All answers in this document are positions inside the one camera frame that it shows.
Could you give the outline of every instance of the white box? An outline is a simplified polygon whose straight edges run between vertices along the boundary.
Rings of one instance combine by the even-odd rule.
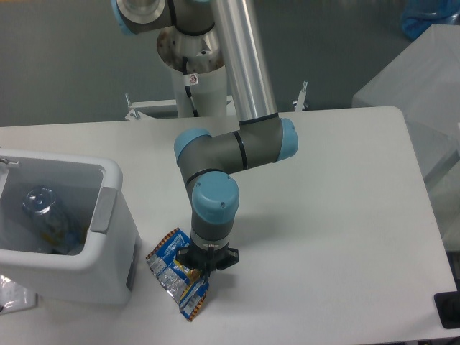
[[[0,149],[0,274],[50,298],[125,303],[141,239],[111,160]],[[52,188],[88,228],[77,255],[48,254],[28,229],[22,200],[37,185]]]

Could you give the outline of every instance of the blue plastic bag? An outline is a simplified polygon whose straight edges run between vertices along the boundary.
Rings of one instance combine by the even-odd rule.
[[[460,0],[409,0],[401,27],[411,40],[432,24],[460,24]]]

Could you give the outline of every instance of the blue snack packet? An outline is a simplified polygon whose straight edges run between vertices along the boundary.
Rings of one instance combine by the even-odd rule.
[[[161,286],[179,305],[179,311],[192,321],[203,305],[209,281],[201,277],[201,271],[190,270],[175,260],[176,250],[188,245],[190,238],[177,228],[166,235],[145,259]]]

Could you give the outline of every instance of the black object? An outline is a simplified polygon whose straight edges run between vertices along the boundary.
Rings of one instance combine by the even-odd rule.
[[[131,266],[129,267],[128,277],[126,279],[126,287],[129,291],[132,291],[132,285],[134,284],[134,278],[136,277],[136,267],[137,267],[137,252],[139,251],[139,246],[134,245],[134,250],[132,252]]]
[[[229,248],[228,244],[217,250],[214,247],[204,250],[190,241],[189,247],[178,248],[175,259],[191,270],[200,270],[207,279],[211,272],[222,271],[238,263],[239,255],[238,249]]]
[[[443,327],[460,328],[460,292],[436,293],[434,301]]]

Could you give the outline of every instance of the silver metal tube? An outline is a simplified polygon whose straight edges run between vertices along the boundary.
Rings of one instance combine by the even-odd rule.
[[[239,120],[276,113],[252,0],[214,0],[211,7]]]

